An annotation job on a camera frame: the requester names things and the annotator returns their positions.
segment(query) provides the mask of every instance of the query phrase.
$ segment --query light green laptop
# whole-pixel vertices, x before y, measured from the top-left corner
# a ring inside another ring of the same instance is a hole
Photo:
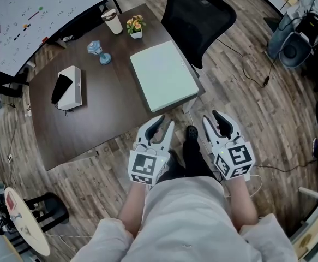
[[[153,112],[199,91],[172,41],[140,51],[131,61]]]

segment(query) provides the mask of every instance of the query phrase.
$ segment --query white projector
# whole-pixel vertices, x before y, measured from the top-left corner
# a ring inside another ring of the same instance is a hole
[[[81,70],[78,67],[70,66],[58,73],[67,76],[73,81],[65,94],[58,102],[58,108],[61,110],[70,110],[82,105],[81,100]]]

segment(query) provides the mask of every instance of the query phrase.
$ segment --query white round tabletop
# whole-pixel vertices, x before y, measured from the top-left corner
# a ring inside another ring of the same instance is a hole
[[[5,202],[13,223],[23,239],[38,253],[50,255],[50,247],[39,223],[24,200],[12,188],[5,189]]]

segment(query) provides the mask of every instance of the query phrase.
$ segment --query flower pot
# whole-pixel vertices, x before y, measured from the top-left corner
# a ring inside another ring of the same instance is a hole
[[[143,30],[141,29],[139,32],[133,32],[130,34],[132,38],[139,39],[143,37]]]

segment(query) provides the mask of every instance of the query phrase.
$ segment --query person's arm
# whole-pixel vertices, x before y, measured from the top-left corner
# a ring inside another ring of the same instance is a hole
[[[144,184],[132,183],[118,219],[102,219],[90,242],[71,262],[120,262],[141,227],[145,189]]]
[[[258,215],[248,192],[244,177],[236,177],[226,182],[230,192],[231,220],[237,231],[244,225],[255,225]]]
[[[251,200],[245,179],[233,178],[226,182],[231,196],[232,222],[247,243],[257,249],[266,262],[297,262],[290,240],[274,215],[258,222],[256,208]]]
[[[118,219],[122,221],[126,230],[135,238],[142,224],[146,186],[134,182],[126,201],[121,208]]]

